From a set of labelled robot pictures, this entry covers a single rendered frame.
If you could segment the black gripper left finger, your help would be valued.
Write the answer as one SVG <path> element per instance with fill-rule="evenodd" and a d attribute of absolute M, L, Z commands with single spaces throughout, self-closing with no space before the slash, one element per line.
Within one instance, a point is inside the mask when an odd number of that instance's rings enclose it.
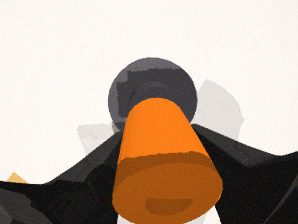
<path fill-rule="evenodd" d="M 0 213 L 24 224 L 117 224 L 112 194 L 124 131 L 45 184 L 0 180 Z"/>

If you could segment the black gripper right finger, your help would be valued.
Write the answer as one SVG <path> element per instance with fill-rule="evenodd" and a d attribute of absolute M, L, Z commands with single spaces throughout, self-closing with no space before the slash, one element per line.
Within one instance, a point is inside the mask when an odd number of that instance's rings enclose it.
<path fill-rule="evenodd" d="M 298 152 L 278 156 L 190 125 L 222 177 L 221 224 L 267 224 L 298 185 Z"/>

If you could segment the orange knob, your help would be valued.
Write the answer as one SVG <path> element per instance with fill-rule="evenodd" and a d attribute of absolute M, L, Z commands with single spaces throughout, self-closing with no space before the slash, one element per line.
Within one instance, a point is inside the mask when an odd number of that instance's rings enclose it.
<path fill-rule="evenodd" d="M 166 99 L 140 101 L 126 120 L 114 209 L 134 224 L 186 224 L 220 200 L 218 175 L 181 108 Z"/>

